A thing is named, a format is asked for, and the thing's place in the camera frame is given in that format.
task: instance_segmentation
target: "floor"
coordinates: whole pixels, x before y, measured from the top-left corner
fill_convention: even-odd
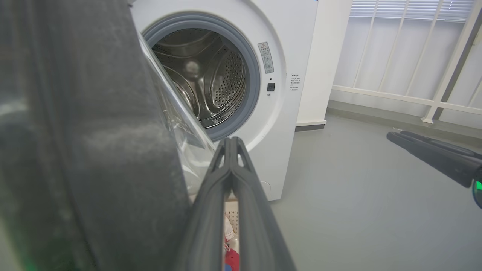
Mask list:
[[[482,270],[469,189],[388,141],[392,127],[326,120],[295,133],[271,203],[298,270]]]

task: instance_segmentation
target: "washing machine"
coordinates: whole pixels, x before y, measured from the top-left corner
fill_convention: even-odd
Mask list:
[[[269,200],[281,198],[316,0],[136,0],[131,12],[214,141],[240,137]]]

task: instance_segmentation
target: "stainless steel drum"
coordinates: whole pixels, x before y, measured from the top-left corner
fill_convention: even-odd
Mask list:
[[[204,128],[228,119],[240,105],[246,72],[237,48],[200,28],[173,32],[152,50]]]

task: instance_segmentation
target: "warning label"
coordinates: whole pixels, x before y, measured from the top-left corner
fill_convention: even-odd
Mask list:
[[[271,52],[267,42],[258,43],[261,57],[263,58],[263,64],[265,65],[265,73],[274,72],[273,59],[271,58]]]
[[[292,74],[290,81],[290,90],[299,90],[301,87],[301,77],[299,74]]]

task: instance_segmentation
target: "window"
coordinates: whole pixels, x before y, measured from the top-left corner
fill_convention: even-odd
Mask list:
[[[475,0],[443,0],[437,20],[464,23],[470,14]],[[378,2],[375,18],[400,19],[408,2],[405,19],[432,20],[439,0],[353,0],[350,17],[373,16]]]

